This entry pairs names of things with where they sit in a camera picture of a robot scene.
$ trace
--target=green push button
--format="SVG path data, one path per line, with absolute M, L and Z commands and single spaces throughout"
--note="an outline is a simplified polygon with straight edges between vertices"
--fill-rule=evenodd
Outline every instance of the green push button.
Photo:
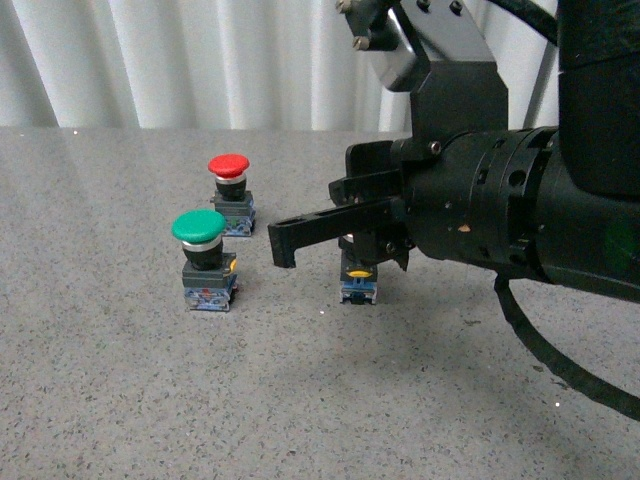
M 224 217 L 214 210 L 191 210 L 173 222 L 171 233 L 181 242 L 205 243 L 220 235 L 225 226 Z

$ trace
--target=cable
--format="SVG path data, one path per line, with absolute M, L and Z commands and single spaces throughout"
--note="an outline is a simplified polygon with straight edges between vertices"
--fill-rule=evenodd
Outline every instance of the cable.
M 544 363 L 551 373 L 594 402 L 614 409 L 632 420 L 640 421 L 640 398 L 596 377 L 563 355 L 538 332 L 524 314 L 509 289 L 509 279 L 498 275 L 494 285 L 507 322 L 525 347 Z
M 488 0 L 518 17 L 549 42 L 558 46 L 558 22 L 545 9 L 531 0 Z

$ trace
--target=gray countertop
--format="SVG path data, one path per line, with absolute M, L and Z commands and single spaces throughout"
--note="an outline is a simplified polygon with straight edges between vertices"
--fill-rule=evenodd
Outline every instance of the gray countertop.
M 271 262 L 268 223 L 332 206 L 380 136 L 0 129 L 0 478 L 640 478 L 640 424 L 564 388 L 493 274 L 412 252 L 341 305 L 336 242 Z M 171 236 L 209 158 L 252 162 L 229 313 L 186 310 Z M 640 392 L 640 306 L 531 282 L 543 334 Z

